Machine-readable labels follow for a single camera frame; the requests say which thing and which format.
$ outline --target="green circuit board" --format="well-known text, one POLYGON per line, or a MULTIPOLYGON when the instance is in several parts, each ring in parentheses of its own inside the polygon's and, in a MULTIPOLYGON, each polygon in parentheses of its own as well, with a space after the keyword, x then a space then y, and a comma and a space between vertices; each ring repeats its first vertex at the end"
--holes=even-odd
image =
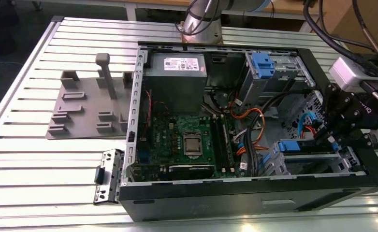
POLYGON ((151 164, 155 163, 214 163, 210 118, 198 116, 155 117, 153 119, 151 164), (202 138, 202 155, 190 159, 185 155, 185 133, 202 138))
MULTIPOLYGON (((171 164, 209 164, 219 166, 214 153, 214 135, 211 130, 211 117, 203 116, 157 116, 151 120, 151 139, 141 145, 139 158, 146 165, 171 165, 171 164), (186 139, 197 138, 201 140, 201 155, 189 155, 186 139)), ((223 120, 226 130, 229 123, 223 120)), ((231 148, 229 163, 235 167, 231 157, 231 148)), ((211 178, 238 177, 238 171, 233 169, 215 169, 211 178)), ((146 171, 146 180, 155 179, 157 175, 146 171)))

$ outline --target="silver cylindrical robot base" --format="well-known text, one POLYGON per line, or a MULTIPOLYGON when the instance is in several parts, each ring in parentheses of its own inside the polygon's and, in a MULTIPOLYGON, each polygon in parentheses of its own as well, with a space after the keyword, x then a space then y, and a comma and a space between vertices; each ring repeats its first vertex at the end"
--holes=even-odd
MULTIPOLYGON (((197 33, 203 28, 206 28, 209 25, 209 22, 201 21, 195 19, 190 14, 186 18, 185 21, 185 31, 189 31, 191 33, 197 33)), ((182 35, 182 41, 186 43, 198 43, 198 44, 221 44, 222 43, 222 24, 221 24, 221 19, 213 21, 211 25, 209 28, 201 32, 197 35, 182 35)))

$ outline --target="floor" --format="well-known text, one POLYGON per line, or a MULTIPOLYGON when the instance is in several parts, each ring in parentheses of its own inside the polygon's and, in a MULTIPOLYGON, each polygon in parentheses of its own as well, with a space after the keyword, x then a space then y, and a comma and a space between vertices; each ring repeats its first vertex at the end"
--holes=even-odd
MULTIPOLYGON (((31 2, 18 1, 15 10, 19 15, 19 24, 10 28, 14 39, 18 43, 16 51, 0 57, 0 101, 4 94, 15 80, 15 77, 20 71, 22 64, 26 62, 38 40, 43 35, 43 32, 50 24, 51 18, 55 15, 63 15, 70 17, 84 18, 102 18, 127 20, 125 8, 107 7, 107 6, 90 6, 75 4, 59 4, 59 3, 43 3, 43 11, 36 12, 31 2)), ((138 21, 154 21, 173 23, 185 19, 183 12, 173 12, 163 10, 137 10, 138 21)), ((283 29, 274 28, 275 25, 285 27, 290 25, 294 20, 289 22, 278 23, 278 19, 274 18, 254 18, 242 16, 225 16, 223 26, 231 27, 249 27, 261 29, 283 29)))

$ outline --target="blue clip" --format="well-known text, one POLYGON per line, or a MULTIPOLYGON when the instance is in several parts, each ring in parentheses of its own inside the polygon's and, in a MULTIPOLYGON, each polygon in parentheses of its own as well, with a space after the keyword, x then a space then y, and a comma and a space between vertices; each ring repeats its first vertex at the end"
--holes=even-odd
POLYGON ((253 64, 258 70, 258 77, 261 79, 270 79, 274 76, 275 68, 274 61, 266 53, 253 53, 253 64))
POLYGON ((301 151, 298 142, 295 140, 286 140, 279 142, 278 147, 281 152, 301 151))
POLYGON ((262 169, 265 166, 265 163, 267 162, 267 160, 271 158, 271 154, 267 154, 265 159, 259 162, 258 164, 258 169, 262 169))
POLYGON ((338 152, 338 150, 340 150, 338 143, 333 143, 332 145, 333 145, 333 150, 334 150, 336 152, 338 152))

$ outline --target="aluminum table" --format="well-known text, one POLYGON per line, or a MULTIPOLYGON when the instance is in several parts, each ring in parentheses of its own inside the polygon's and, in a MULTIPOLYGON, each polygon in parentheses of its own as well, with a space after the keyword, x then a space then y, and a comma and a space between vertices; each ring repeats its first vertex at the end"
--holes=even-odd
MULTIPOLYGON (((226 44, 310 48, 325 71, 338 57, 316 34, 223 28, 226 44)), ((98 77, 96 53, 112 76, 134 70, 137 41, 179 42, 173 24, 64 18, 51 22, 0 103, 0 229, 60 231, 378 231, 378 193, 316 212, 134 223, 122 206, 94 206, 102 152, 125 140, 48 141, 62 70, 98 77)))

